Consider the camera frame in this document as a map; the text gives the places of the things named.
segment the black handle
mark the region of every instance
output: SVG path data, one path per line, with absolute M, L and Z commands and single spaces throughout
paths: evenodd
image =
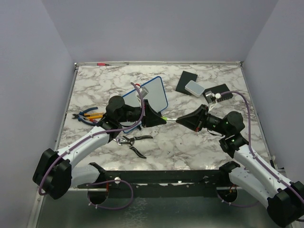
M 146 159 L 146 157 L 143 156 L 135 147 L 130 146 L 130 149 L 133 150 L 137 154 L 138 157 Z
M 153 139 L 153 137 L 149 135 L 134 136 L 134 140 L 142 140 L 142 139 Z

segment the gray floor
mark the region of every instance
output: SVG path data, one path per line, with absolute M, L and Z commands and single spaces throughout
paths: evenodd
M 111 206 L 127 199 L 112 199 Z M 241 191 L 237 202 L 254 202 Z M 136 198 L 120 211 L 88 206 L 86 191 L 69 191 L 59 200 L 45 197 L 38 228 L 277 228 L 266 209 L 242 209 L 222 204 L 218 198 Z

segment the white marble surface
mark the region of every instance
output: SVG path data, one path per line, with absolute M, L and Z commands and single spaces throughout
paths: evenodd
M 169 102 L 168 108 L 162 114 L 167 117 L 183 116 L 197 109 L 200 104 L 207 104 L 204 97 L 197 98 L 175 91 L 183 70 L 198 74 L 197 82 L 205 88 L 226 83 L 230 90 L 238 90 L 249 99 L 238 66 L 81 66 L 59 147 L 67 146 L 91 129 L 90 126 L 72 119 L 73 113 L 93 106 L 98 106 L 98 112 L 104 112 L 111 96 L 123 95 L 133 88 L 130 82 L 143 84 L 156 76 L 161 76 Z M 233 110 L 242 113 L 246 126 L 242 134 L 248 138 L 246 107 L 240 96 L 220 102 L 211 113 L 224 117 Z M 252 145 L 263 158 L 268 159 L 253 107 L 251 111 Z M 218 140 L 221 137 L 212 136 L 204 129 L 196 133 L 173 122 L 145 128 L 142 131 L 134 130 L 129 135 L 154 137 L 153 140 L 135 142 L 135 147 L 147 159 L 137 157 L 128 146 L 118 146 L 112 141 L 92 152 L 78 166 L 96 162 L 106 170 L 216 169 L 231 160 L 219 146 Z

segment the cable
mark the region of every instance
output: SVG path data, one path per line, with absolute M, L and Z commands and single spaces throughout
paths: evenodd
M 107 181 L 103 181 L 103 182 L 99 182 L 99 183 L 93 183 L 93 184 L 88 184 L 88 185 L 99 185 L 99 184 L 106 184 L 106 183 L 111 183 L 111 182 L 122 182 L 122 183 L 125 183 L 126 185 L 128 185 L 128 187 L 131 190 L 131 198 L 130 198 L 129 202 L 127 204 L 125 204 L 125 205 L 123 205 L 121 207 L 117 207 L 117 208 L 104 207 L 104 206 L 100 206 L 99 204 L 93 204 L 91 202 L 89 194 L 88 194 L 87 195 L 87 199 L 90 202 L 89 206 L 93 205 L 93 206 L 95 206 L 95 208 L 103 208 L 103 209 L 107 209 L 107 210 L 121 210 L 121 209 L 124 209 L 124 208 L 130 206 L 130 204 L 133 202 L 134 193 L 133 193 L 133 188 L 132 188 L 131 184 L 129 184 L 128 182 L 126 182 L 124 180 L 107 180 Z
M 237 207 L 237 208 L 251 208 L 251 207 L 254 207 L 256 206 L 257 204 L 259 204 L 259 201 L 253 203 L 253 204 L 249 204 L 249 205 L 240 205 L 240 204 L 235 204 L 235 203 L 229 203 L 227 201 L 224 201 L 218 194 L 218 198 L 222 201 L 222 203 L 226 203 L 228 204 L 229 206 L 233 206 L 233 207 Z
M 245 96 L 243 94 L 241 94 L 238 91 L 227 91 L 227 92 L 223 92 L 220 95 L 223 96 L 225 94 L 229 94 L 229 93 L 235 93 L 240 95 L 244 101 L 245 101 L 245 105 L 247 108 L 247 113 L 248 113 L 248 142 L 249 142 L 249 150 L 250 153 L 252 154 L 252 156 L 255 156 L 252 147 L 251 147 L 251 119 L 250 119 L 250 108 L 249 108 L 249 104 L 247 99 L 245 98 Z M 280 178 L 274 173 L 272 172 L 272 170 L 270 168 L 268 168 L 258 157 L 255 158 L 257 160 L 257 162 L 264 167 L 264 169 L 266 169 L 272 176 L 274 176 L 279 182 L 281 182 L 282 184 L 284 184 L 287 188 L 289 188 L 301 201 L 302 204 L 304 204 L 304 199 L 300 196 L 299 193 L 297 193 L 290 185 L 288 185 L 285 181 L 280 180 Z
M 136 91 L 138 92 L 138 95 L 141 99 L 141 102 L 142 102 L 142 113 L 141 113 L 141 116 L 139 117 L 138 121 L 132 125 L 132 126 L 129 126 L 129 127 L 126 127 L 126 128 L 121 128 L 121 129 L 111 129 L 111 130 L 105 130 L 105 131 L 101 131 L 101 132 L 96 132 L 94 134 L 92 134 L 92 136 L 96 136 L 96 135 L 99 135 L 99 134 L 104 134 L 104 133 L 111 133 L 111 132 L 121 132 L 121 131 L 126 131 L 126 130 L 129 130 L 133 127 L 136 127 L 137 124 L 140 123 L 140 121 L 142 120 L 143 118 L 143 115 L 144 115 L 144 102 L 143 102 L 143 96 L 141 94 L 141 92 L 139 91 L 139 89 L 137 88 L 137 86 L 131 82 L 131 85 L 133 85 L 133 87 L 136 89 Z M 51 170 L 53 169 L 53 167 L 57 164 L 57 162 L 62 159 L 64 156 L 66 156 L 67 154 L 71 153 L 76 147 L 78 147 L 79 145 L 81 145 L 82 143 L 84 143 L 85 141 L 87 141 L 88 139 L 91 139 L 91 136 L 88 136 L 84 139 L 82 139 L 81 141 L 79 141 L 78 143 L 76 143 L 74 146 L 72 146 L 71 148 L 69 148 L 68 151 L 65 151 L 62 153 L 62 155 L 60 155 L 51 165 L 50 167 L 48 168 L 48 170 L 46 171 L 46 173 L 44 174 L 41 182 L 40 182 L 40 185 L 39 185 L 39 189 L 38 189 L 38 193 L 40 196 L 44 196 L 46 195 L 47 193 L 46 192 L 42 192 L 42 187 L 44 185 L 44 182 L 47 178 L 47 176 L 49 175 L 49 173 L 51 172 Z

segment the wall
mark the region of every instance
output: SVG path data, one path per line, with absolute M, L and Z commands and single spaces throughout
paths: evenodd
M 242 61 L 277 0 L 42 0 L 75 62 Z
M 40 0 L 0 3 L 0 226 L 26 227 L 32 175 L 54 147 L 73 61 Z
M 280 0 L 245 63 L 270 152 L 304 182 L 304 1 Z

